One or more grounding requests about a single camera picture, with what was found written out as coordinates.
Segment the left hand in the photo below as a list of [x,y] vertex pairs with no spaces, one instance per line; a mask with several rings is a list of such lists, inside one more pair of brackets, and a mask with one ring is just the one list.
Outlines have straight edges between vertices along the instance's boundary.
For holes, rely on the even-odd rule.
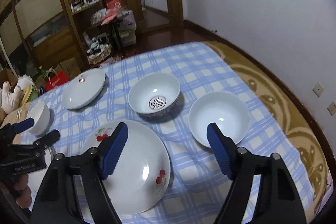
[[21,209],[27,209],[32,204],[31,189],[28,186],[29,175],[22,174],[11,178],[10,181],[13,183],[13,189],[19,194],[15,199],[16,204]]

